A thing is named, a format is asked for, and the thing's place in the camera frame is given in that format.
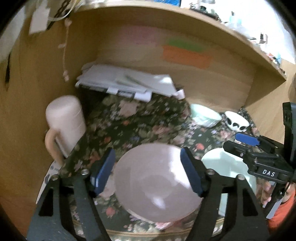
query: wooden panel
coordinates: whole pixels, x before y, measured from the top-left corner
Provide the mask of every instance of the wooden panel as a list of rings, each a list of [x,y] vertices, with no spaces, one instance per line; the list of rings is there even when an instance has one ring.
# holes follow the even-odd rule
[[[100,63],[153,74],[169,74],[176,86],[184,87],[189,102],[203,104],[216,111],[238,110],[247,99],[256,70],[254,64],[218,45],[185,34],[144,26],[104,25],[100,33]],[[150,33],[154,38],[143,39],[139,33]],[[203,56],[211,58],[210,66],[201,69],[185,65],[188,61],[176,64],[164,60],[162,46],[170,39],[200,48]],[[184,56],[188,56],[188,51],[183,52]]]
[[[262,135],[281,143],[284,142],[283,102],[296,102],[295,85],[292,84],[296,65],[282,61],[287,70],[287,81],[277,81],[277,76],[261,69],[254,77],[254,82],[246,101],[246,109]]]
[[[108,0],[104,3],[94,3],[79,8],[79,11],[84,10],[88,10],[90,14],[96,11],[100,24],[121,23],[151,26],[203,38],[263,66],[278,75],[280,81],[285,81],[285,76],[275,69],[275,65],[266,54],[259,48],[253,47],[244,36],[192,10],[150,1]]]
[[[85,12],[72,18],[66,52],[70,81],[63,79],[62,50],[66,28],[60,21],[44,33],[28,36],[30,19],[11,54],[9,88],[4,84],[7,61],[0,63],[0,202],[26,234],[43,178],[53,161],[44,146],[45,109],[55,98],[76,94],[75,78],[86,62],[96,59],[99,31]]]

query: screw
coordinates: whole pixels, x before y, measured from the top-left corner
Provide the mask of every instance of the screw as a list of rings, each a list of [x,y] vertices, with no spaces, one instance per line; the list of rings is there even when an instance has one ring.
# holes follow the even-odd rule
[[[53,181],[58,180],[58,179],[59,179],[59,175],[58,174],[54,174],[51,177],[51,180],[53,180]]]
[[[215,171],[213,169],[207,169],[207,174],[214,175]]]
[[[237,178],[240,179],[240,180],[245,180],[245,177],[243,174],[238,174],[237,175]]]
[[[83,169],[80,173],[81,173],[81,175],[87,175],[87,174],[89,174],[89,170]]]

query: orange sleeve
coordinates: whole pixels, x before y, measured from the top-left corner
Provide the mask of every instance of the orange sleeve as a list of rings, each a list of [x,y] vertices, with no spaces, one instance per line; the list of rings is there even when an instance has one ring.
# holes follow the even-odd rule
[[[273,218],[268,220],[268,227],[271,232],[275,230],[287,216],[288,212],[293,206],[294,197],[295,193],[294,195],[291,195],[287,202],[281,204],[279,208],[276,210]]]

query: stack of papers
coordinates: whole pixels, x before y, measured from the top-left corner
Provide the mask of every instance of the stack of papers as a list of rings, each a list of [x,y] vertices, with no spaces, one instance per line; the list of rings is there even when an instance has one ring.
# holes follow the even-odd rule
[[[152,93],[171,97],[176,89],[168,74],[148,74],[111,65],[87,63],[77,77],[76,87],[117,94],[149,102]]]

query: human hand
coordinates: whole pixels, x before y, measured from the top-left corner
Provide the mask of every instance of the human hand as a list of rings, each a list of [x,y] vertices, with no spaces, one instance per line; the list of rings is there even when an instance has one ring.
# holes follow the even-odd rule
[[[261,186],[261,190],[262,190],[260,201],[263,205],[266,205],[271,200],[271,194],[274,188],[271,186],[271,184],[268,181],[264,179],[260,179],[259,185]],[[295,184],[291,183],[289,188],[286,191],[285,196],[283,197],[282,203],[288,201],[291,195],[294,193],[295,193]]]

